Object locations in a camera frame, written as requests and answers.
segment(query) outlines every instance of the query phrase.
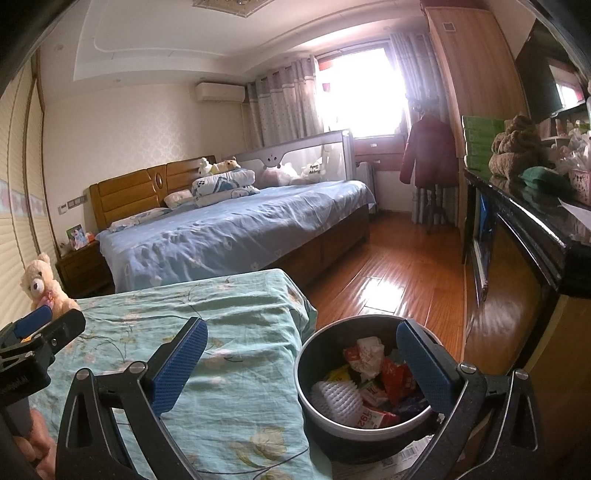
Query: wall switch panel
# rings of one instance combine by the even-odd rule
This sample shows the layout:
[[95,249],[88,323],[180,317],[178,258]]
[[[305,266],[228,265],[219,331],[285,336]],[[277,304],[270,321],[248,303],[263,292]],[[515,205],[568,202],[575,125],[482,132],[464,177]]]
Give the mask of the wall switch panel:
[[76,197],[75,199],[68,200],[67,206],[68,208],[74,208],[78,205],[82,205],[83,203],[88,202],[88,197],[86,195],[82,195],[80,197]]

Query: wooden wardrobe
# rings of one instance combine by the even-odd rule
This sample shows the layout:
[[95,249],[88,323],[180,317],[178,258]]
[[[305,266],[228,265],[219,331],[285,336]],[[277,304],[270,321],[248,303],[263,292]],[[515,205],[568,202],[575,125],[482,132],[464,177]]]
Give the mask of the wooden wardrobe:
[[462,116],[507,120],[528,115],[529,110],[511,50],[493,13],[479,8],[428,6],[449,3],[423,0],[456,138],[460,163],[458,221],[463,235],[467,187]]

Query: double bed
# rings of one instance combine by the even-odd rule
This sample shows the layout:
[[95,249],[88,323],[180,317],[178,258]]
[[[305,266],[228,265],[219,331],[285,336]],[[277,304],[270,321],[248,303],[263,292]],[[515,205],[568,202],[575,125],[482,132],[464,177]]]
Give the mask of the double bed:
[[[289,153],[334,140],[331,132],[274,148]],[[346,147],[343,159],[349,165]],[[282,155],[277,155],[279,163]],[[244,158],[252,163],[256,157],[249,153]],[[207,159],[215,162],[214,157]],[[351,180],[267,188],[201,209],[191,202],[124,231],[106,230],[116,220],[165,206],[170,193],[190,189],[197,166],[197,159],[178,161],[90,187],[96,223],[103,231],[100,251],[118,293],[265,268],[284,270],[302,287],[369,236],[373,195]],[[347,178],[352,178],[351,171],[347,166]]]

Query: ceiling light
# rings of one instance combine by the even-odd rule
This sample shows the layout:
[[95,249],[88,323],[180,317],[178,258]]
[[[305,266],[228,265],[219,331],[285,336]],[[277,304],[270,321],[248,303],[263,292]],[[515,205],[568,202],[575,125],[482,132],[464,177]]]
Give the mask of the ceiling light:
[[249,17],[273,0],[193,0],[193,6],[217,10],[239,17]]

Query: red jacket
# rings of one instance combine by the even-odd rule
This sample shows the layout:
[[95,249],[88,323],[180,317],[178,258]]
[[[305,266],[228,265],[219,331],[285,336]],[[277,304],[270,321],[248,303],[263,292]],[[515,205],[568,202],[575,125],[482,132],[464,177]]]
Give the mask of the red jacket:
[[400,181],[410,184],[415,161],[414,184],[420,189],[435,185],[457,186],[459,170],[452,129],[432,115],[424,115],[411,128],[404,151]]

